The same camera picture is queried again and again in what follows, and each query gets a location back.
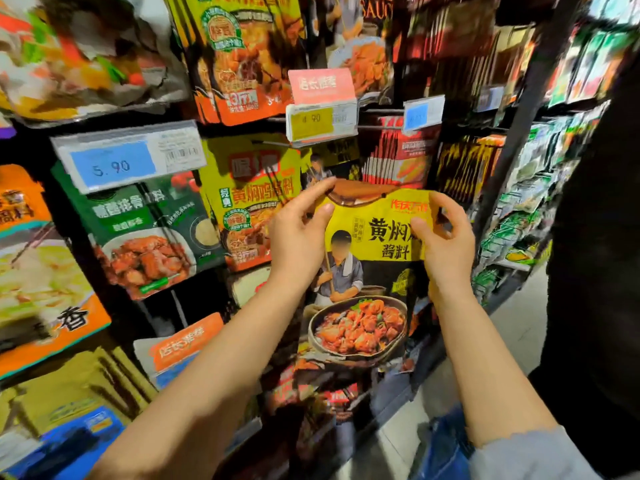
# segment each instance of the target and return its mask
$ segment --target price tag holder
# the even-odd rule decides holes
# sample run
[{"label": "price tag holder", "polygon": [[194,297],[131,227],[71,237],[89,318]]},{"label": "price tag holder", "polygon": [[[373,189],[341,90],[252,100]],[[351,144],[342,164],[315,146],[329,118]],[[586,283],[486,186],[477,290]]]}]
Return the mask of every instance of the price tag holder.
[{"label": "price tag holder", "polygon": [[82,194],[207,164],[195,121],[61,136],[51,142]]},{"label": "price tag holder", "polygon": [[444,96],[416,99],[404,103],[403,133],[439,125],[442,122]]},{"label": "price tag holder", "polygon": [[504,96],[504,86],[486,87],[480,90],[476,112],[492,111],[500,108],[502,97]]},{"label": "price tag holder", "polygon": [[287,138],[295,148],[358,134],[355,100],[338,104],[290,104],[286,117]]}]

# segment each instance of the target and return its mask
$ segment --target green round badge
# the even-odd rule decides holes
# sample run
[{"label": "green round badge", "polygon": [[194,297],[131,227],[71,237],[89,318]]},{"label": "green round badge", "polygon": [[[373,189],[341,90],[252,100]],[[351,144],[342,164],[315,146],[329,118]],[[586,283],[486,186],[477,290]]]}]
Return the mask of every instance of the green round badge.
[{"label": "green round badge", "polygon": [[251,214],[245,209],[231,209],[222,218],[225,229],[242,230],[251,227]]}]

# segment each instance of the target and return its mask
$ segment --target yellow and black packet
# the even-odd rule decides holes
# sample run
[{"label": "yellow and black packet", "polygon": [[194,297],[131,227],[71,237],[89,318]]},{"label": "yellow and black packet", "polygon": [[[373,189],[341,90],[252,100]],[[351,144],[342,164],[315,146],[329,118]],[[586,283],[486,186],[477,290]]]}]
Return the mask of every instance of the yellow and black packet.
[{"label": "yellow and black packet", "polygon": [[311,284],[296,361],[299,385],[359,374],[404,355],[421,241],[412,217],[433,225],[426,190],[338,180],[319,205],[335,210],[324,263]]}]

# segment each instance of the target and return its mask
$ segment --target floor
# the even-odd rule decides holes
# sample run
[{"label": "floor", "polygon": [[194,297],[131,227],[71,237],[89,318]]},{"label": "floor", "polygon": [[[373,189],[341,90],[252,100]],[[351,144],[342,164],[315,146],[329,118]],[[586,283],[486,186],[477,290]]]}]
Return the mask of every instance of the floor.
[{"label": "floor", "polygon": [[[547,274],[540,269],[491,316],[524,373],[540,362],[547,329]],[[458,402],[451,362],[447,359],[406,403],[336,474],[333,480],[407,480],[427,448],[429,418]]]}]

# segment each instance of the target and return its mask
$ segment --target green packet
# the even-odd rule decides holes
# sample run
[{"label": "green packet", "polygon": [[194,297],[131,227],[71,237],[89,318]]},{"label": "green packet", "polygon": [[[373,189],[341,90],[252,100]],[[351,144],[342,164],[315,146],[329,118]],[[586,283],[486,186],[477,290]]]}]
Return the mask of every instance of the green packet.
[{"label": "green packet", "polygon": [[191,172],[82,195],[61,162],[51,170],[80,215],[112,285],[146,298],[199,271],[225,251]]}]

